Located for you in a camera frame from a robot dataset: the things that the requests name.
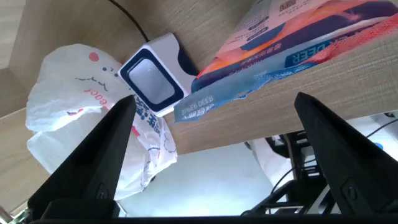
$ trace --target wall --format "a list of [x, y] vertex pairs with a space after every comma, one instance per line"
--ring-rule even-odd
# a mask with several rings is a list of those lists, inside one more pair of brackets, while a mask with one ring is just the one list
[[0, 68], [7, 68], [25, 0], [0, 0]]

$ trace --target red circle print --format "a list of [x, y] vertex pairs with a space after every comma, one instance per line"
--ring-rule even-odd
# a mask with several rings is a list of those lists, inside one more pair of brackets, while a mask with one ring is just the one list
[[95, 52], [92, 52], [88, 55], [88, 58], [92, 60], [93, 62], [97, 62], [100, 58], [98, 57], [98, 54]]

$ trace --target wooden desk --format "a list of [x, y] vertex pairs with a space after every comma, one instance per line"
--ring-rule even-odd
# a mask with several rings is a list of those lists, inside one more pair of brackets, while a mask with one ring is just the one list
[[[198, 68], [213, 58], [251, 5], [240, 0], [119, 2], [150, 39], [173, 32]], [[59, 46], [91, 45], [124, 62], [143, 42], [134, 24], [105, 0], [28, 1], [9, 68], [29, 92], [43, 58]], [[293, 107], [298, 91], [319, 98], [346, 119], [396, 110], [397, 52], [396, 38], [361, 47], [266, 85], [197, 122], [173, 124], [168, 114], [177, 151], [184, 154], [296, 131], [302, 128]]]

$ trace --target white floor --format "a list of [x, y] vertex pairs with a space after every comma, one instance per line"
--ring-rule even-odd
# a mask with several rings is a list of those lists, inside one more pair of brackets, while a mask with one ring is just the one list
[[121, 200], [128, 217], [240, 215], [272, 185], [243, 143], [178, 157], [142, 193]]

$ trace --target white plastic bag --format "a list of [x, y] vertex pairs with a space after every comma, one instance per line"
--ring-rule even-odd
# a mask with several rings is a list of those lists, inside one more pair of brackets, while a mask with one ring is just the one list
[[[27, 147], [53, 173], [121, 98], [134, 94], [118, 77], [121, 64], [81, 45], [48, 54], [29, 94], [26, 126], [35, 132]], [[132, 124], [115, 200], [141, 192], [157, 173], [177, 161], [169, 127], [134, 95]]]

